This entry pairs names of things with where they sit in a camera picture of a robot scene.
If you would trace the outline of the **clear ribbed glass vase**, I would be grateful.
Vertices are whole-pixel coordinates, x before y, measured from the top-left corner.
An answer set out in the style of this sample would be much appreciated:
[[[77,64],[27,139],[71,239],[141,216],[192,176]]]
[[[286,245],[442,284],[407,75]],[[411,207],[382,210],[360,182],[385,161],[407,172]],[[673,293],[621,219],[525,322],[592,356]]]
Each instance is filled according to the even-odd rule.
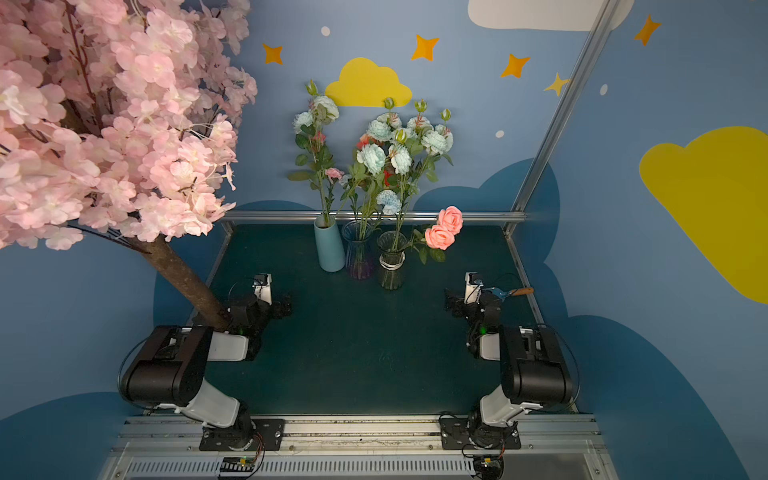
[[[377,239],[380,250],[378,282],[388,291],[399,289],[404,283],[403,266],[408,240],[397,231],[382,233]]]

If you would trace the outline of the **blue rose stem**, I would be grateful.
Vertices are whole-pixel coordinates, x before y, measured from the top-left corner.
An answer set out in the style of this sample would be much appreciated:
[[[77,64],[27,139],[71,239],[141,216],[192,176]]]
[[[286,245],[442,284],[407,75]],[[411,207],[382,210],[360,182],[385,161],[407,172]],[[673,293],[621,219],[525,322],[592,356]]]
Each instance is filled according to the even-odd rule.
[[[427,102],[414,102],[417,115],[395,133],[391,145],[390,163],[395,173],[395,190],[400,202],[396,214],[395,231],[400,233],[409,203],[418,194],[423,177],[432,183],[438,181],[437,162],[445,158],[453,164],[449,151],[453,146],[453,134],[447,126],[451,118],[449,110],[440,113],[440,122],[433,124],[425,115]]]

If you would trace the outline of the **blue carnation stem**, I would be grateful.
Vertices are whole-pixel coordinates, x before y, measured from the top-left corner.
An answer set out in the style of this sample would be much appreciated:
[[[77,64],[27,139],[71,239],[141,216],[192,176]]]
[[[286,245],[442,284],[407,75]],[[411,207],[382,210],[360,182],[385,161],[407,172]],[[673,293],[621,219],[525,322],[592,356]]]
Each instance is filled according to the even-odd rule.
[[[401,253],[405,247],[405,241],[401,239],[404,198],[402,188],[382,190],[376,197],[381,213],[394,218],[394,227],[378,238],[378,245],[384,252]]]

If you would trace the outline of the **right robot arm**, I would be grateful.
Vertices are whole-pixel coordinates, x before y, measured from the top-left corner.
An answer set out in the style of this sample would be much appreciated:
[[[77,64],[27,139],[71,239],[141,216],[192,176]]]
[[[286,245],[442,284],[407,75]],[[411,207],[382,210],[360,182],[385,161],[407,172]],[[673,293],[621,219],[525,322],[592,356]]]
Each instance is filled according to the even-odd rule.
[[[461,296],[444,292],[444,308],[469,326],[466,346],[473,357],[499,364],[499,385],[473,406],[465,431],[480,449],[499,449],[517,433],[520,416],[568,404],[574,384],[559,340],[550,328],[507,326],[503,299],[489,289]]]

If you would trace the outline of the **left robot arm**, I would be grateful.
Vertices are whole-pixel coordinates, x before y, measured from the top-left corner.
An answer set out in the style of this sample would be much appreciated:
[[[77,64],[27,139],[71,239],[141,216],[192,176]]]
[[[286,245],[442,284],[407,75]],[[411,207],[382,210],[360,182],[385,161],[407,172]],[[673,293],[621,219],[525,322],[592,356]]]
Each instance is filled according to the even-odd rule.
[[[280,449],[285,421],[255,420],[247,403],[206,378],[210,363],[252,361],[269,322],[292,314],[289,295],[256,292],[232,305],[225,331],[209,326],[157,326],[117,376],[123,399],[143,409],[167,409],[199,422],[204,452]]]

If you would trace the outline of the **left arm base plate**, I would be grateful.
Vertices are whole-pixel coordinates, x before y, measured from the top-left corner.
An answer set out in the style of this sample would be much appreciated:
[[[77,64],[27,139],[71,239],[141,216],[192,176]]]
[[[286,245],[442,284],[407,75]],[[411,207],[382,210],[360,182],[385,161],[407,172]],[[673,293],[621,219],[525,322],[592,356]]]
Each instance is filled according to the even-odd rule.
[[[252,418],[227,428],[204,427],[199,450],[203,452],[278,451],[286,422],[282,418]]]

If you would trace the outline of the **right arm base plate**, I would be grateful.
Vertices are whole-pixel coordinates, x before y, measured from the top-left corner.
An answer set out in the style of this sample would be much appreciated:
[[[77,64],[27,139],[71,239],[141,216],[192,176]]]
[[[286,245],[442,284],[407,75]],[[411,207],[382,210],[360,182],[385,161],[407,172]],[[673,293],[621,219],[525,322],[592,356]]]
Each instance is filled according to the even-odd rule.
[[[519,450],[518,422],[506,427],[492,427],[477,419],[441,416],[438,418],[440,440],[444,450]]]

